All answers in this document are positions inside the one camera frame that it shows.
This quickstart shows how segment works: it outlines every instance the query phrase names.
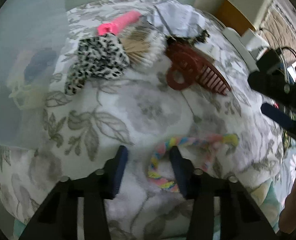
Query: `leopard print fabric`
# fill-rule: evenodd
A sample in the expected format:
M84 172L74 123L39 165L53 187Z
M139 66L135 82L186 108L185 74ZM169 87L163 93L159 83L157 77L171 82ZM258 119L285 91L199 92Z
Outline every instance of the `leopard print fabric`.
M81 39L78 60L68 71L65 93L74 95L82 89L90 76L117 79L129 66L129 58L118 37L111 33Z

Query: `translucent plastic sheet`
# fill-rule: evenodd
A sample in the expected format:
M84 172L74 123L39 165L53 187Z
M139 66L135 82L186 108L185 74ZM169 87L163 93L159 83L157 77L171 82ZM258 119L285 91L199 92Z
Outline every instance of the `translucent plastic sheet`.
M68 30L64 0L7 0L0 9L0 144L39 143L44 99Z

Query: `colorful braided headband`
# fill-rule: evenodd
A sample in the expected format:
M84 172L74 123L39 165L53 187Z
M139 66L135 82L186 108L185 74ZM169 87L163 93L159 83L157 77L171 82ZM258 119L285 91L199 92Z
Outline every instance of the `colorful braided headband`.
M226 144L231 144L233 146L238 145L238 136L236 134L212 134L206 139L199 139L194 137L172 137L169 141L159 144L150 159L150 164L148 166L148 178L149 180L158 185L158 187L165 189L170 192L179 192L178 185L176 182L168 180L157 173L158 162L167 151L169 151L173 146L199 146L206 150L206 159L201 169L207 172L208 168L213 162L213 155L209 150L209 146L213 143L221 142Z

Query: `pink roller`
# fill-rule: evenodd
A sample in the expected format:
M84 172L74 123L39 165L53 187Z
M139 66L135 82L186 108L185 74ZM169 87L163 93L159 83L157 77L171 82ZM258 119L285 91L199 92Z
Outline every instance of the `pink roller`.
M141 16L140 12L130 11L122 16L117 17L110 23L103 23L98 26L98 34L104 35L106 33L112 33L117 35L130 23L135 23Z

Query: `metal bolt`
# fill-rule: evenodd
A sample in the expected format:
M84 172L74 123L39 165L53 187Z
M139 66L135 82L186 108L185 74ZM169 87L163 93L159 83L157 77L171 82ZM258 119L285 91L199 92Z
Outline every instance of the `metal bolt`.
M288 84L286 84L286 85L284 86L284 92L285 92L286 94L288 94L288 93L290 92L290 86L289 86Z
M193 174L195 174L195 175L202 175L204 172L202 171L202 169L195 169L194 171L193 171Z
M236 183L236 182L238 182L238 179L235 176L231 176L231 177L229 177L229 181L232 183Z
M98 169L95 171L95 174L98 176L104 175L104 173L105 173L104 169Z
M69 180L69 177L68 176L62 176L61 178L60 178L60 181L61 182L66 182L66 181L68 181Z

